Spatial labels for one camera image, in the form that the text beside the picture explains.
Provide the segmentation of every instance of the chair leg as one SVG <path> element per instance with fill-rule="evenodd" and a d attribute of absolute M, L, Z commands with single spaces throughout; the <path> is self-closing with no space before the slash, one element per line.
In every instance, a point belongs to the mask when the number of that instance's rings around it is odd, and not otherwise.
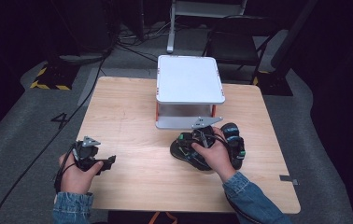
<path fill-rule="evenodd" d="M 203 53 L 202 53 L 202 57 L 204 57 L 206 55 L 206 52 L 208 51 L 208 48 L 209 48 L 209 41 L 207 40 L 206 44 L 205 44 L 205 47 L 204 47 L 204 50 L 203 50 Z"/>
<path fill-rule="evenodd" d="M 263 58 L 263 54 L 264 54 L 264 51 L 266 50 L 266 47 L 267 47 L 267 44 L 263 45 L 262 49 L 261 49 L 261 55 L 259 56 L 259 62 L 258 64 L 256 64 L 255 66 L 255 70 L 252 74 L 252 79 L 250 81 L 250 85 L 253 84 L 253 81 L 255 80 L 255 77 L 257 76 L 258 74 L 258 70 L 259 70 L 259 65 L 261 65 L 261 59 Z"/>

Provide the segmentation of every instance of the gray carpet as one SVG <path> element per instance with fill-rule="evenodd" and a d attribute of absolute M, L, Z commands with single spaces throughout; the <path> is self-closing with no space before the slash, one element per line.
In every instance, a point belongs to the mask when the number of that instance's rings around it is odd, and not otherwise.
<path fill-rule="evenodd" d="M 286 33 L 281 32 L 270 43 L 261 70 L 274 70 L 270 60 Z M 205 35 L 206 29 L 177 32 L 174 54 L 201 55 Z M 132 49 L 145 52 L 156 60 L 157 56 L 166 53 L 166 42 L 165 35 Z M 59 123 L 51 122 L 51 119 L 62 113 L 71 116 L 87 96 L 99 63 L 82 66 L 71 91 L 29 89 L 42 65 L 38 64 L 21 77 L 25 93 L 0 122 L 0 202 L 58 131 Z M 100 75 L 155 78 L 156 68 L 155 62 L 117 48 L 104 63 Z M 293 96 L 263 98 L 289 173 L 299 183 L 295 189 L 302 210 L 290 217 L 294 223 L 353 223 L 345 186 L 320 144 L 310 119 L 311 91 L 293 71 L 288 73 L 287 81 Z M 51 223 L 54 199 L 51 179 L 57 171 L 58 157 L 76 139 L 86 110 L 87 106 L 80 108 L 12 191 L 0 210 L 0 223 Z M 92 211 L 92 222 L 106 219 L 107 211 Z"/>

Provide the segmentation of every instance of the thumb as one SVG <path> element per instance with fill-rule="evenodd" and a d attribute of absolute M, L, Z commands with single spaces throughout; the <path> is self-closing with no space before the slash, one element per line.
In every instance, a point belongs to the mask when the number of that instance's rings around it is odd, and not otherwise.
<path fill-rule="evenodd" d="M 191 147 L 194 148 L 200 155 L 204 156 L 208 148 L 202 147 L 197 143 L 192 143 Z"/>
<path fill-rule="evenodd" d="M 98 171 L 101 170 L 101 167 L 104 165 L 103 161 L 98 161 L 95 165 L 92 166 L 92 168 L 90 168 L 90 170 L 86 171 L 86 173 L 89 173 L 92 176 L 95 176 Z"/>

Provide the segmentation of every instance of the white box lid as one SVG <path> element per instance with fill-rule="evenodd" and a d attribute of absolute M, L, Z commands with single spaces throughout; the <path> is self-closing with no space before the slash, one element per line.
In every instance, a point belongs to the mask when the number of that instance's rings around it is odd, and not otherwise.
<path fill-rule="evenodd" d="M 165 105 L 221 105 L 225 101 L 214 58 L 161 55 L 157 101 Z"/>

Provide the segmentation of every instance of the black cable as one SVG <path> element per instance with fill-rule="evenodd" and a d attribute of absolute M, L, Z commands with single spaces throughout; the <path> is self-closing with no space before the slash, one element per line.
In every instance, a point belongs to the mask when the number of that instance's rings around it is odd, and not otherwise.
<path fill-rule="evenodd" d="M 135 51 L 135 50 L 129 49 L 129 48 L 127 48 L 127 47 L 124 47 L 122 44 L 119 44 L 119 43 L 117 43 L 117 45 L 120 46 L 120 47 L 122 47 L 122 48 L 124 48 L 124 49 L 129 50 L 129 51 L 132 52 L 132 53 L 136 53 L 136 54 L 138 54 L 138 55 L 140 55 L 140 56 L 142 56 L 142 57 L 144 57 L 144 58 L 146 58 L 146 59 L 149 59 L 149 60 L 151 60 L 151 61 L 157 63 L 156 60 L 153 60 L 153 59 L 151 59 L 151 58 L 149 58 L 149 57 L 143 55 L 142 53 L 139 53 L 139 52 L 137 52 L 137 51 Z"/>
<path fill-rule="evenodd" d="M 76 164 L 76 163 L 72 163 L 72 164 L 68 165 L 68 166 L 64 169 L 62 175 L 65 174 L 65 172 L 66 172 L 67 169 L 69 169 L 70 167 L 72 167 L 72 166 L 74 166 L 74 165 L 77 165 L 77 164 Z"/>
<path fill-rule="evenodd" d="M 119 48 L 117 48 L 117 47 L 116 47 L 116 49 L 121 50 L 121 51 L 125 51 L 125 52 L 130 52 L 129 50 L 126 50 L 126 49 L 119 49 Z M 149 55 L 149 56 L 151 56 L 151 57 L 153 57 L 153 58 L 155 58 L 155 59 L 158 58 L 158 57 L 157 57 L 156 55 L 154 55 L 154 54 L 145 53 L 145 52 L 138 51 L 138 50 L 134 50 L 134 51 L 137 52 L 137 53 Z"/>
<path fill-rule="evenodd" d="M 107 77 L 107 74 L 104 72 L 104 70 L 102 70 L 102 68 L 101 68 L 101 72 L 104 74 L 104 76 Z"/>
<path fill-rule="evenodd" d="M 69 165 L 68 167 L 66 167 L 66 168 L 64 169 L 65 164 L 66 164 L 66 161 L 68 160 L 69 155 L 71 154 L 72 150 L 73 150 L 74 148 L 76 148 L 76 147 L 77 147 L 77 143 L 72 144 L 71 147 L 68 149 L 68 151 L 65 153 L 64 160 L 63 160 L 63 162 L 62 162 L 61 165 L 60 165 L 60 168 L 59 168 L 59 170 L 58 170 L 58 172 L 57 172 L 57 175 L 62 176 L 62 175 L 65 173 L 65 171 L 66 171 L 69 167 L 71 167 L 72 165 L 76 165 L 75 163 L 73 163 L 73 164 Z"/>
<path fill-rule="evenodd" d="M 229 144 L 226 142 L 226 140 L 224 140 L 220 135 L 218 134 L 215 134 L 215 135 L 211 135 L 211 134 L 205 134 L 205 137 L 209 137 L 209 138 L 212 138 L 212 139 L 215 139 L 215 140 L 218 140 L 220 141 L 228 151 L 230 151 L 230 146 Z"/>
<path fill-rule="evenodd" d="M 159 37 L 161 37 L 162 35 L 165 35 L 165 28 L 167 27 L 168 24 L 170 24 L 171 22 L 167 22 L 165 25 L 163 25 L 162 27 L 158 28 L 157 30 L 155 31 L 152 31 L 152 27 L 150 26 L 149 28 L 144 28 L 144 29 L 148 29 L 148 31 L 144 34 L 144 40 L 141 41 L 137 38 L 136 35 L 134 34 L 130 34 L 127 32 L 127 30 L 122 30 L 122 32 L 126 32 L 126 36 L 120 36 L 119 37 L 119 42 L 121 44 L 123 44 L 124 46 L 139 46 L 145 42 L 147 42 L 148 40 L 154 40 L 154 39 L 157 39 Z M 133 43 L 126 43 L 126 42 L 121 42 L 121 39 L 126 39 L 126 38 L 134 38 L 134 42 Z"/>
<path fill-rule="evenodd" d="M 74 113 L 69 117 L 69 119 L 64 123 L 64 125 L 61 126 L 61 128 L 57 131 L 56 134 L 54 134 L 51 139 L 48 141 L 48 143 L 42 148 L 42 150 L 39 152 L 39 154 L 31 161 L 31 163 L 28 165 L 28 167 L 22 172 L 22 174 L 19 176 L 19 178 L 14 182 L 14 184 L 11 186 L 10 190 L 7 192 L 5 197 L 2 199 L 2 202 L 0 202 L 0 209 L 2 208 L 2 205 L 5 203 L 6 199 L 10 195 L 11 191 L 13 191 L 17 184 L 22 180 L 22 178 L 28 173 L 28 171 L 31 169 L 31 167 L 34 165 L 34 163 L 39 159 L 39 157 L 45 152 L 45 150 L 49 147 L 49 145 L 54 141 L 54 139 L 58 136 L 58 134 L 63 130 L 63 128 L 68 124 L 68 122 L 76 115 L 76 113 L 80 110 L 81 107 L 83 107 L 84 103 L 86 103 L 87 99 L 92 95 L 92 91 L 94 90 L 95 84 L 97 82 L 98 76 L 100 74 L 101 66 L 103 65 L 106 57 L 101 61 L 96 79 L 94 81 L 94 84 L 92 85 L 92 89 L 90 90 L 89 94 L 86 96 L 86 98 L 83 100 L 83 102 L 80 104 L 80 106 L 74 111 Z M 65 156 L 63 166 L 66 163 L 67 157 Z"/>

